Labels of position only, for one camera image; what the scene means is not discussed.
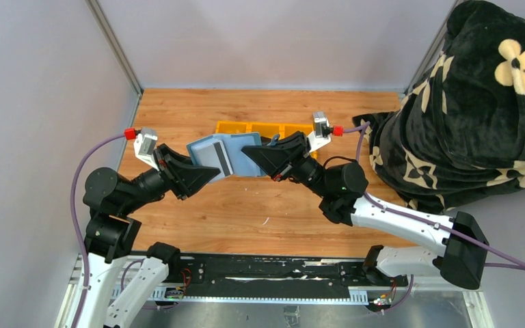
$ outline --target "wire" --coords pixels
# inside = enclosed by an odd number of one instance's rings
[[[506,269],[514,269],[514,270],[521,270],[525,271],[525,267],[516,265],[516,264],[506,264],[506,263],[485,263],[484,267],[488,268],[506,268]]]
[[[380,209],[383,209],[383,205],[381,205],[380,203],[376,202],[368,193],[365,193],[364,194],[364,197],[366,200],[368,200],[372,205],[380,208]],[[419,222],[422,222],[422,223],[425,223],[425,224],[428,224],[430,226],[434,226],[437,222],[434,222],[432,220],[428,220],[428,219],[424,219],[423,217],[418,217],[417,215],[413,215],[411,213],[406,213],[406,212],[403,212],[401,210],[395,210],[393,208],[387,208],[386,211],[389,211],[390,213],[394,213],[394,214],[398,214],[398,215],[401,215],[403,217],[407,217],[407,218],[410,218],[410,219],[414,219],[416,221],[419,221]],[[489,251],[490,253],[493,253],[501,258],[504,258],[505,260],[508,260],[514,264],[516,264],[517,266],[511,266],[511,265],[508,265],[508,264],[499,264],[499,263],[493,263],[493,264],[490,264],[490,267],[500,267],[500,268],[509,268],[509,269],[517,269],[517,270],[524,270],[525,271],[525,262],[522,262],[521,260],[518,260],[517,258],[514,258],[508,254],[505,254],[501,251],[498,251],[497,249],[493,248],[492,246],[489,246],[489,245],[486,245],[485,243],[481,243],[479,241],[477,241],[476,239],[468,236],[468,235],[465,235],[463,233],[461,233],[460,231],[457,231],[457,230],[454,230],[452,228],[448,228],[444,225],[439,225],[440,226],[440,229],[442,229],[443,231],[447,231],[449,232],[450,234],[454,234],[455,236],[458,236],[460,238],[462,238],[463,240],[467,241],[467,242],[470,242],[478,247],[481,247],[483,249],[485,249],[486,251]]]
[[[126,289],[126,286],[125,286],[126,274],[128,273],[129,269],[130,269],[134,264],[137,264],[137,263],[143,264],[143,263],[144,263],[144,260],[135,260],[135,261],[132,261],[132,263],[128,264],[128,265],[126,266],[126,268],[124,269],[124,272],[122,273],[122,279],[120,280],[120,287],[122,288],[122,292],[124,291],[124,289]],[[168,309],[173,308],[173,307],[176,306],[176,305],[178,305],[178,303],[173,304],[173,305],[156,305],[156,306],[153,306],[153,305],[145,305],[145,306],[142,306],[142,309],[143,309],[143,310],[168,310]]]
[[[368,317],[371,317],[373,315],[376,315],[376,316],[382,315],[383,316],[386,313],[388,313],[389,311],[392,311],[392,310],[395,310],[395,309],[399,308],[407,300],[407,297],[412,293],[413,289],[414,289],[414,275],[410,275],[410,277],[409,277],[409,286],[407,287],[407,292],[405,292],[405,295],[403,295],[403,297],[401,297],[399,302],[395,303],[394,305],[391,305],[391,307],[388,308],[387,310],[380,310],[380,311],[375,311],[375,312],[369,312],[368,314],[365,314],[365,315],[359,317],[359,319],[368,318]]]
[[[370,122],[365,122],[364,124],[361,124],[359,126],[356,126],[354,128],[345,128],[343,129],[343,133],[353,133],[357,131],[363,131],[369,126]]]
[[[395,279],[393,279],[393,286],[391,287],[391,292],[390,294],[393,292],[392,296],[391,296],[391,302],[393,302],[393,300],[395,300],[395,293],[397,292],[397,283],[395,282]]]
[[[85,154],[85,156],[81,159],[81,161],[77,165],[75,174],[73,175],[73,181],[71,182],[71,192],[70,192],[70,201],[69,201],[71,219],[73,221],[73,228],[75,229],[75,236],[77,237],[77,243],[79,244],[79,252],[81,253],[81,262],[83,263],[83,289],[81,290],[81,295],[79,296],[79,302],[77,304],[77,309],[75,311],[75,315],[71,323],[71,328],[77,327],[77,323],[79,322],[79,317],[81,316],[81,312],[83,311],[83,305],[85,304],[85,298],[88,293],[88,287],[90,285],[90,261],[88,260],[88,252],[85,249],[85,243],[83,242],[83,235],[81,234],[81,229],[79,228],[79,222],[77,221],[77,210],[75,207],[75,190],[77,189],[77,181],[79,179],[79,174],[81,173],[81,170],[83,169],[83,166],[85,165],[85,162],[94,152],[96,152],[99,148],[102,148],[102,146],[104,146],[105,144],[109,144],[110,142],[121,139],[123,137],[125,137],[124,133],[120,133],[119,135],[114,135],[113,137],[107,138],[106,140],[103,140],[102,142],[96,144],[89,152],[87,152],[87,154]]]
[[[350,159],[349,157],[333,156],[333,157],[328,158],[328,159],[323,163],[323,167],[326,167],[327,164],[328,164],[330,161],[334,160],[334,159],[344,159],[344,160],[346,160],[346,161],[350,161],[350,162],[354,162],[354,161],[355,161],[354,159]]]
[[[124,289],[126,289],[126,286],[124,285],[124,283],[126,281],[126,273],[128,273],[128,270],[136,263],[140,263],[140,266],[141,266],[142,263],[144,263],[144,260],[132,261],[132,263],[130,263],[130,264],[128,264],[128,266],[126,266],[126,268],[124,269],[124,272],[122,273],[122,280],[120,281],[120,287],[122,287],[122,292],[124,291]]]
[[[365,131],[369,127],[370,122],[366,122],[365,124],[359,125],[355,128],[346,128],[343,130],[343,133],[353,133],[353,132],[360,132],[359,135],[359,142],[357,142],[357,151],[355,152],[355,160],[357,163],[359,163],[359,155],[361,154],[361,144],[363,143],[363,137],[365,136]]]

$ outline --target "orange storage bin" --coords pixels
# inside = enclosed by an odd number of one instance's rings
[[[271,139],[279,134],[281,139],[301,131],[309,135],[313,131],[312,124],[285,124],[285,123],[268,123],[268,122],[236,122],[236,121],[218,121],[216,123],[216,133],[250,133],[258,132],[261,137]],[[317,152],[312,152],[311,157],[317,159]]]

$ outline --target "wooden platform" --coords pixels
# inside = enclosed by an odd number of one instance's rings
[[[355,115],[398,108],[394,93],[146,90],[134,126],[156,129],[159,143],[187,154],[186,145],[214,133],[218,120],[309,124],[312,112],[321,110],[331,124],[350,127]],[[319,150],[319,162],[334,155],[353,157],[358,137],[335,138]],[[360,163],[370,193],[403,204],[373,173],[365,141]],[[120,173],[133,178],[147,169],[134,157],[130,143]],[[317,207],[319,200],[288,181],[227,178],[183,202],[167,194],[134,213],[142,222],[135,249],[161,241],[182,251],[362,257],[372,245],[411,245],[376,230],[330,223]]]

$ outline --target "black plush blanket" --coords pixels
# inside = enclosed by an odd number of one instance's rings
[[[353,118],[377,175],[428,213],[525,189],[525,20],[467,1],[444,39],[400,111]]]

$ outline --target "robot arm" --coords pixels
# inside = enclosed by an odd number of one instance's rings
[[[313,159],[310,152],[328,144],[329,134],[333,132],[324,115],[315,115],[314,118],[315,131],[309,136],[297,132],[273,146],[245,146],[242,152],[274,181],[289,180],[308,187],[321,198],[319,208],[331,222],[382,230],[421,245],[409,249],[372,247],[364,262],[368,275],[389,280],[389,277],[404,274],[439,273],[456,286],[477,289],[486,251],[438,227],[386,210],[399,206],[371,200],[382,209],[375,206],[365,197],[368,182],[356,161],[325,168]],[[179,250],[166,244],[157,246],[165,249],[158,253],[150,248],[143,269],[107,313],[103,311],[141,225],[129,215],[148,203],[162,200],[168,191],[185,200],[220,173],[218,168],[194,165],[188,156],[165,144],[154,149],[156,142],[157,135],[152,129],[143,128],[137,133],[136,157],[151,166],[138,177],[129,180],[102,167],[93,171],[85,182],[83,202],[90,207],[92,216],[86,228],[85,246],[92,270],[78,327],[128,327],[157,284],[167,279],[170,272],[177,272]],[[452,218],[401,210],[415,216],[426,216],[485,242],[474,218],[465,213]],[[70,320],[76,309],[77,303],[72,306],[67,327],[72,323]]]
[[[79,322],[74,323],[80,297],[74,298],[65,327],[129,327],[150,291],[178,272],[180,251],[157,243],[148,250],[144,270],[140,270],[105,316],[111,291],[126,264],[141,223],[129,215],[142,206],[162,200],[168,191],[185,200],[196,194],[219,174],[219,169],[193,165],[165,144],[155,147],[157,136],[143,128],[135,140],[136,157],[152,168],[129,180],[113,169],[94,170],[85,181],[83,203],[90,207],[91,219],[85,229],[85,249],[90,265],[90,283],[81,306]],[[78,286],[83,285],[84,268]]]
[[[246,146],[242,151],[274,181],[300,183],[318,195],[319,208],[329,221],[374,228],[420,245],[407,249],[374,246],[364,270],[388,277],[441,275],[458,287],[479,288],[487,251],[440,229],[441,224],[487,244],[474,217],[462,212],[456,217],[427,215],[373,198],[366,194],[368,181],[359,163],[326,168],[309,156],[312,142],[297,132],[274,146]],[[421,223],[413,217],[436,224]]]

